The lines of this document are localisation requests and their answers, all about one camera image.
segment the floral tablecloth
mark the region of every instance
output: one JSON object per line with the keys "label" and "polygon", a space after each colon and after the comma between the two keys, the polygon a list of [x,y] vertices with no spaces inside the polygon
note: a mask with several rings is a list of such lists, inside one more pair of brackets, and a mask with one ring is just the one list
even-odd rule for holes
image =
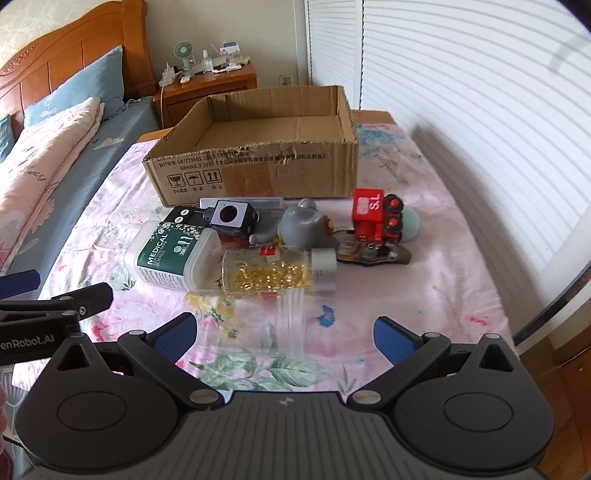
{"label": "floral tablecloth", "polygon": [[[358,186],[396,193],[419,215],[421,232],[405,244],[413,255],[411,264],[339,264],[336,295],[307,302],[302,358],[278,352],[270,325],[258,353],[219,353],[194,345],[178,362],[181,368],[219,390],[335,390],[347,395],[390,366],[372,340],[373,323],[381,315],[419,334],[432,330],[455,342],[477,342],[494,331],[512,345],[482,255],[433,167],[396,125],[361,125],[358,134]],[[111,172],[72,230],[41,298],[107,281],[115,292],[111,309],[83,322],[83,330],[97,342],[132,329],[154,330],[185,311],[203,312],[203,325],[236,336],[232,299],[148,285],[124,267],[125,250],[141,224],[161,220],[169,211],[141,164],[153,144],[133,145]],[[350,225],[350,199],[322,200],[317,206],[336,228]],[[43,365],[15,366],[13,384],[28,390]]]}

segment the gray toy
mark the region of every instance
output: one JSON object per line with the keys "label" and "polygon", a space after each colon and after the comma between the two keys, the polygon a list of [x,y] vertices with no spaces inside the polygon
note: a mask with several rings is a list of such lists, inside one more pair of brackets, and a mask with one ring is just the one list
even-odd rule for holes
{"label": "gray toy", "polygon": [[300,251],[339,246],[332,236],[330,219],[316,210],[314,200],[310,199],[289,207],[279,221],[261,215],[256,232],[249,237],[250,244],[269,245],[277,241]]}

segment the louvered closet door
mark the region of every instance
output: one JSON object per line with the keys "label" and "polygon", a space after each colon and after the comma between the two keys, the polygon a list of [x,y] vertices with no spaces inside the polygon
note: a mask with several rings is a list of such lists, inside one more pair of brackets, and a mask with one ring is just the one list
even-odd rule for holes
{"label": "louvered closet door", "polygon": [[343,85],[359,108],[361,0],[307,0],[313,85]]}
{"label": "louvered closet door", "polygon": [[555,0],[365,0],[361,107],[464,211],[514,333],[591,260],[591,45]]}

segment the triangular cutout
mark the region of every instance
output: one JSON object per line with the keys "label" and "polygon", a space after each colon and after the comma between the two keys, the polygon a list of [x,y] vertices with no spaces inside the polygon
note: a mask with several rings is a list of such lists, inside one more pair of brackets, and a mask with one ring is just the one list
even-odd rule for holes
{"label": "triangular cutout", "polygon": [[74,370],[76,368],[86,368],[89,366],[90,362],[86,358],[82,347],[80,345],[72,345],[57,369],[60,372],[63,372],[65,370]]}
{"label": "triangular cutout", "polygon": [[484,352],[484,356],[480,361],[481,368],[487,368],[489,370],[499,370],[501,372],[512,372],[513,366],[507,360],[507,357],[498,345],[489,345]]}

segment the green fan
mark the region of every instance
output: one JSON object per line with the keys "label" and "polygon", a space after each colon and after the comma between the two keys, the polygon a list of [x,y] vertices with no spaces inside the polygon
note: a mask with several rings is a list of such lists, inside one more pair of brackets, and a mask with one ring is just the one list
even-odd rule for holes
{"label": "green fan", "polygon": [[174,48],[174,56],[183,61],[184,77],[193,76],[193,65],[195,65],[193,50],[193,44],[188,41],[180,41]]}

